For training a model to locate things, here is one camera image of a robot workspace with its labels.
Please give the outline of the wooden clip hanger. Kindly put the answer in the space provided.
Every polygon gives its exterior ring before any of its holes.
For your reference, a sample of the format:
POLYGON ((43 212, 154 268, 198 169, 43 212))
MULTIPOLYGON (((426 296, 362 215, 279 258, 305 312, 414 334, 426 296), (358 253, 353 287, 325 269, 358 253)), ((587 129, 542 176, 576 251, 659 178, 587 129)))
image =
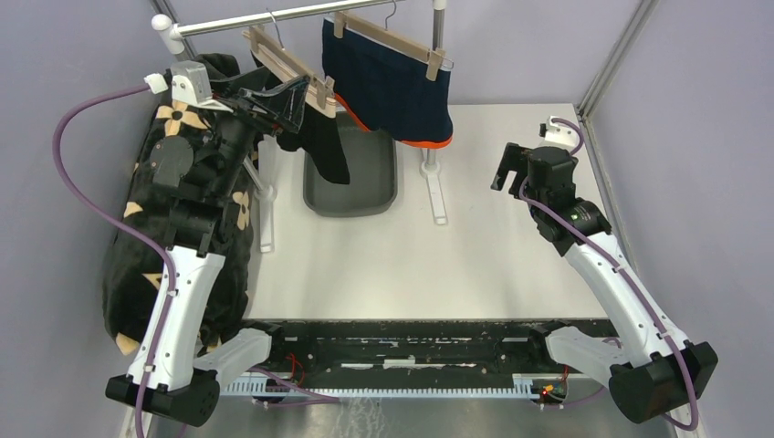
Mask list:
POLYGON ((350 11, 336 12, 333 15, 334 36, 342 39, 344 31, 350 30, 367 37, 411 59, 424 63, 426 65, 425 77, 435 81, 441 70, 451 71, 455 66, 454 61, 446 56, 443 47, 446 8, 447 1, 433 1, 432 44, 429 47, 389 30, 387 28, 388 18, 384 20, 384 25, 379 27, 350 11))
POLYGON ((334 93, 335 80, 319 74, 288 51, 277 22, 272 23, 272 26, 273 36, 266 31, 264 25, 250 26, 243 32, 252 56, 282 82, 298 76, 310 76, 307 104, 329 118, 336 118, 338 102, 334 93))

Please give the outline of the black underwear white waistband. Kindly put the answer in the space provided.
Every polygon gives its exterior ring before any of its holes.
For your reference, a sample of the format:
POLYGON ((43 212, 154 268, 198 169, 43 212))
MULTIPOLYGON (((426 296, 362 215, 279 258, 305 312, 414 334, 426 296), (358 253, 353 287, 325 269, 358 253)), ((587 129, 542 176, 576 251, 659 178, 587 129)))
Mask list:
POLYGON ((315 165, 319 175, 334 184, 349 184, 350 171, 341 145, 338 124, 309 104, 298 132, 283 131, 277 137, 283 151, 302 149, 315 165))

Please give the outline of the navy orange underwear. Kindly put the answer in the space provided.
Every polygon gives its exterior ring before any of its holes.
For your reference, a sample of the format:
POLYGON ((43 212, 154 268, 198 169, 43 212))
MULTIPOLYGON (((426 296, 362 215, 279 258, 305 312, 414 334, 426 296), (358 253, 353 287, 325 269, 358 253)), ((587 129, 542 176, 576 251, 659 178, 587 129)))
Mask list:
POLYGON ((359 126, 425 148, 419 133, 426 65, 350 30, 336 38, 329 18, 321 38, 324 73, 335 80, 336 100, 359 126))

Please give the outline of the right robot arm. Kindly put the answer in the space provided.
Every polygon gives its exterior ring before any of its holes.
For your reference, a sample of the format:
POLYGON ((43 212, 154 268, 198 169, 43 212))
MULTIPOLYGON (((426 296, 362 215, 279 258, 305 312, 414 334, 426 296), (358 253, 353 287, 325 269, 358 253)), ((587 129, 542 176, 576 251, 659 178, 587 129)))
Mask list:
POLYGON ((708 342, 694 343, 657 305, 633 272, 610 223, 593 202, 577 196, 577 158, 555 146, 508 143, 491 187, 528 205, 539 234, 583 279, 618 335, 604 341, 563 322, 539 328, 528 362, 539 371, 565 365, 607 390, 633 423, 664 417, 674 427, 699 425, 698 401, 718 356, 708 342))

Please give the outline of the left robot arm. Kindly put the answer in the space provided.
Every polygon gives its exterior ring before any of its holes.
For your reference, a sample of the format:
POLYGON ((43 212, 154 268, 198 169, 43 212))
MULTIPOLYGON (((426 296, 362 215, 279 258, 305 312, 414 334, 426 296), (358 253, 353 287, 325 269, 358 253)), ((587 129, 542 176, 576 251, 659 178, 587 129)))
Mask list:
POLYGON ((199 427, 212 416, 221 390, 257 364, 280 369, 287 346, 271 331, 241 328, 212 352, 199 354, 197 339, 207 302, 226 262, 238 211, 230 193, 252 149, 255 134, 298 129, 304 114, 306 77, 264 89, 175 73, 146 79, 154 93, 169 92, 203 135, 195 145, 170 131, 154 146, 152 184, 173 198, 159 241, 143 243, 163 261, 160 289, 137 355, 129 369, 108 381, 107 396, 133 405, 137 417, 154 414, 199 427))

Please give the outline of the left metal rack pole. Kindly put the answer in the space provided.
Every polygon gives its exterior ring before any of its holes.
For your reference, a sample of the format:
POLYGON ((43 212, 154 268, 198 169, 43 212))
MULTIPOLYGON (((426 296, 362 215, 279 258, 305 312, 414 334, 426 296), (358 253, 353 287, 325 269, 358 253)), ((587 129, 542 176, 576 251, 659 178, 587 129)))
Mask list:
POLYGON ((264 181, 260 177, 256 162, 254 161, 256 156, 256 152, 249 152, 243 160, 243 167, 255 186, 256 197, 259 199, 274 200, 276 198, 276 190, 269 182, 264 181))

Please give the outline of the metal rack pole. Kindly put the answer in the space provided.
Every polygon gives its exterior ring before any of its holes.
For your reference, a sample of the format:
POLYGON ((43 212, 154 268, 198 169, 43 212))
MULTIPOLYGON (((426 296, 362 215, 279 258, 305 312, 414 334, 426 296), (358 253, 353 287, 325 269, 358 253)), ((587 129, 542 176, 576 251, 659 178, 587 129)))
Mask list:
POLYGON ((276 190, 269 182, 264 181, 260 177, 256 162, 254 161, 256 156, 256 152, 249 152, 243 160, 243 167, 255 186, 256 197, 259 199, 274 200, 276 198, 276 190))
POLYGON ((429 67, 437 67, 436 78, 431 81, 423 78, 421 91, 423 97, 420 102, 420 115, 424 117, 420 121, 419 136, 423 138, 422 144, 427 150, 427 156, 423 162, 422 170, 426 176, 436 174, 439 163, 436 160, 436 151, 442 149, 452 139, 453 123, 446 108, 450 86, 451 71, 443 69, 445 53, 441 47, 446 1, 434 1, 434 27, 433 47, 430 53, 429 67))

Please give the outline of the white right pole base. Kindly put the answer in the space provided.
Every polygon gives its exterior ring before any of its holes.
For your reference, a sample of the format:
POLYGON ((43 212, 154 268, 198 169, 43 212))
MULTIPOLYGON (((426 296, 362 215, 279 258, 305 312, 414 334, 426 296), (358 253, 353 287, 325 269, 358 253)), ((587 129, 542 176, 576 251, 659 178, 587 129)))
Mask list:
POLYGON ((443 188, 440 179, 440 164, 423 162, 420 171, 426 182, 434 223, 436 225, 448 224, 443 188))

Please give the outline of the grey plastic basin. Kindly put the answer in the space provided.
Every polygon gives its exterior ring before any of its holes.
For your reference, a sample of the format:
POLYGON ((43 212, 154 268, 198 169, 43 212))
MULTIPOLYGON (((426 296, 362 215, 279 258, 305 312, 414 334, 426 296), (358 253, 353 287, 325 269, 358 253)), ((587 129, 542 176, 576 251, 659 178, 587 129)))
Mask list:
POLYGON ((396 147, 385 130, 365 131, 345 111, 336 116, 350 183, 325 180, 307 158, 303 200, 314 213, 332 218, 381 214, 392 205, 398 189, 396 147))

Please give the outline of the horizontal metal rack bar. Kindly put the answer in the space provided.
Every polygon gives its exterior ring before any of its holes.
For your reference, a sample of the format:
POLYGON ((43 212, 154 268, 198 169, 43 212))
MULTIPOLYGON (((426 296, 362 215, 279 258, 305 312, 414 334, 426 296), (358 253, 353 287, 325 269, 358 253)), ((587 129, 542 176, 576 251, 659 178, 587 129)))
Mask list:
POLYGON ((239 29, 249 26, 262 25, 287 21, 308 16, 320 16, 333 12, 359 9, 375 5, 389 4, 387 0, 352 0, 334 1, 324 4, 299 6, 277 11, 266 11, 248 16, 237 16, 208 21, 198 24, 183 25, 173 22, 164 14, 157 14, 151 19, 151 28, 159 35, 167 50, 172 55, 181 55, 184 52, 183 41, 187 37, 206 35, 226 30, 239 29))

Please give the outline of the right metal rack pole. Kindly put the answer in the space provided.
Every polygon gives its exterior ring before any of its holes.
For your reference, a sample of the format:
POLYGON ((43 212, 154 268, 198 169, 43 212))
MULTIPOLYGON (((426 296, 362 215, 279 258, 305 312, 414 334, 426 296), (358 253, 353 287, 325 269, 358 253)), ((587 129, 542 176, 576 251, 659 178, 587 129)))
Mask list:
POLYGON ((422 144, 427 150, 427 156, 423 162, 422 170, 426 176, 436 174, 439 163, 436 160, 436 151, 442 149, 452 139, 453 123, 446 108, 450 86, 451 71, 443 69, 445 53, 441 47, 446 1, 434 1, 434 27, 433 47, 430 53, 429 67, 437 67, 436 78, 431 81, 423 78, 421 91, 423 97, 420 102, 420 115, 424 117, 420 121, 419 136, 423 138, 422 144))

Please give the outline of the aluminium frame rail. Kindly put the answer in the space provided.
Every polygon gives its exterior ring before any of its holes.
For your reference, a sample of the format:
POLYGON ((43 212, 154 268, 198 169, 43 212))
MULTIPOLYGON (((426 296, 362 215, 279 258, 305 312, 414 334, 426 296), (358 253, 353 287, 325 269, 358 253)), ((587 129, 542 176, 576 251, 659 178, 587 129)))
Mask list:
POLYGON ((658 0, 642 0, 638 2, 623 31, 613 44, 609 55, 605 58, 583 95, 580 104, 576 106, 580 120, 588 120, 598 108, 606 89, 612 84, 628 52, 632 49, 658 5, 658 0))

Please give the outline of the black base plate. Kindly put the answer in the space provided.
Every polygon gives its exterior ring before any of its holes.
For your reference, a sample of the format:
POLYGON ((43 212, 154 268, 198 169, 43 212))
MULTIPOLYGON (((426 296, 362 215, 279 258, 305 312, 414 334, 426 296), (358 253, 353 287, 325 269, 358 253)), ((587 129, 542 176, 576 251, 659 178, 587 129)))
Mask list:
POLYGON ((530 334, 546 319, 258 320, 272 338, 263 368, 294 373, 310 390, 505 389, 532 377, 593 386, 545 358, 530 334))

